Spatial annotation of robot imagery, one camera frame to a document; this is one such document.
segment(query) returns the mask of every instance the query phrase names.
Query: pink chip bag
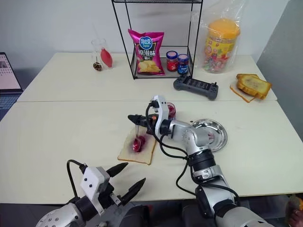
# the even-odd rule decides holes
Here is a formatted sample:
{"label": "pink chip bag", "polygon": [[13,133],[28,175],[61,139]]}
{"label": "pink chip bag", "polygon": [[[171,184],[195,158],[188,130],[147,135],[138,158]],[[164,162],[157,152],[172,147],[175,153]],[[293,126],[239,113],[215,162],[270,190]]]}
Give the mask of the pink chip bag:
{"label": "pink chip bag", "polygon": [[160,47],[164,32],[137,33],[128,30],[136,45],[137,73],[148,75],[165,75],[160,61]]}

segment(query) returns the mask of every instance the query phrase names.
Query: metal plate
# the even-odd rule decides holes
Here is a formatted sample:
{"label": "metal plate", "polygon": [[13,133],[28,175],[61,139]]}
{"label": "metal plate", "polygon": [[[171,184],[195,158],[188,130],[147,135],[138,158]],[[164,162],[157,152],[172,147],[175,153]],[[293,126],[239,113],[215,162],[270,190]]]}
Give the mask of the metal plate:
{"label": "metal plate", "polygon": [[193,124],[198,130],[207,130],[209,135],[209,148],[212,152],[222,149],[227,143],[227,132],[218,122],[211,119],[201,119]]}

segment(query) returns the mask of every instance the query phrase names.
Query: black controller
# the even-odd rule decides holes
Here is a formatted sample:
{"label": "black controller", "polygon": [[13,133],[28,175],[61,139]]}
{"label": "black controller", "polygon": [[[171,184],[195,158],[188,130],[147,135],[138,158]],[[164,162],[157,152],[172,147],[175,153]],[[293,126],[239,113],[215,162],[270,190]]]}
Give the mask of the black controller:
{"label": "black controller", "polygon": [[218,95],[218,85],[215,83],[206,83],[197,79],[192,79],[189,76],[180,76],[174,81],[174,88],[178,91],[185,90],[199,95],[208,97],[214,100]]}

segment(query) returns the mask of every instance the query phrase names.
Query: wire rack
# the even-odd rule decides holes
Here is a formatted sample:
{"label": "wire rack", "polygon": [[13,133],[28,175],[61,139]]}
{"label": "wire rack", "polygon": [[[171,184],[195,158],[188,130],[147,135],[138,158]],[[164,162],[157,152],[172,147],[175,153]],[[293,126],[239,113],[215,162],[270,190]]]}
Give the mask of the wire rack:
{"label": "wire rack", "polygon": [[196,31],[196,36],[195,36],[195,45],[194,45],[194,53],[190,52],[189,49],[189,40],[190,40],[190,34],[191,34],[191,20],[189,20],[189,29],[188,29],[188,41],[186,46],[161,46],[161,48],[169,48],[171,47],[171,50],[173,50],[174,47],[183,47],[185,48],[185,52],[187,51],[187,54],[189,56],[189,61],[188,61],[188,71],[189,71],[189,76],[193,77],[194,73],[194,65],[195,65],[195,59],[196,59],[196,47],[197,47],[197,41],[198,41],[198,34],[199,34],[199,27],[200,27],[200,20],[201,20],[201,13],[202,13],[202,6],[203,6],[203,0],[112,0],[113,4],[113,9],[115,13],[115,17],[118,23],[120,35],[122,38],[124,50],[127,56],[127,60],[130,66],[130,70],[132,72],[133,79],[152,79],[152,78],[177,78],[180,75],[176,72],[170,72],[166,70],[166,58],[161,57],[161,63],[165,72],[165,76],[158,76],[158,75],[148,75],[148,74],[142,74],[142,73],[137,73],[137,56],[136,56],[136,51],[135,51],[135,46],[133,49],[133,56],[130,58],[127,53],[126,45],[125,45],[125,40],[123,38],[123,34],[121,31],[121,26],[119,23],[119,18],[116,12],[115,8],[115,3],[124,3],[125,4],[125,9],[127,13],[127,18],[129,22],[129,28],[131,29],[131,22],[130,22],[130,17],[129,17],[129,12],[128,12],[128,3],[171,3],[171,4],[191,4],[191,13],[193,12],[193,5],[194,4],[200,4],[200,14],[199,14],[199,20],[198,20],[198,26],[197,26],[197,31]]}

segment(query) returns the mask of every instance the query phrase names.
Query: white table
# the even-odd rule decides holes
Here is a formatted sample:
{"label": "white table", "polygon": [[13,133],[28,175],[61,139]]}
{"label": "white table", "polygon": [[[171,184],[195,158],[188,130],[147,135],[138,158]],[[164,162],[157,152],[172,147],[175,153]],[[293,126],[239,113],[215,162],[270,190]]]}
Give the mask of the white table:
{"label": "white table", "polygon": [[[114,54],[112,70],[97,72],[90,53],[57,53],[24,91],[19,102],[33,101],[148,101],[155,94],[171,101],[207,101],[207,97],[176,91],[175,79],[133,80],[125,54]],[[217,82],[217,101],[242,100],[229,86],[238,73],[255,73],[264,79],[252,57],[239,55],[232,69],[223,74],[194,70],[194,78]],[[267,100],[277,100],[270,90]]]}
{"label": "white table", "polygon": [[[0,122],[0,203],[66,203],[73,196],[66,161],[104,168],[120,163],[117,156],[134,126],[127,115],[144,113],[147,104],[16,103]],[[179,120],[211,118],[226,128],[228,143],[215,160],[240,196],[303,192],[303,144],[277,102],[174,104]],[[146,177],[136,201],[192,198],[175,186],[184,164],[163,155],[157,145],[150,166],[131,163],[112,183],[123,194]],[[73,166],[72,174],[83,195],[79,169]],[[180,184],[195,188],[188,171]]]}

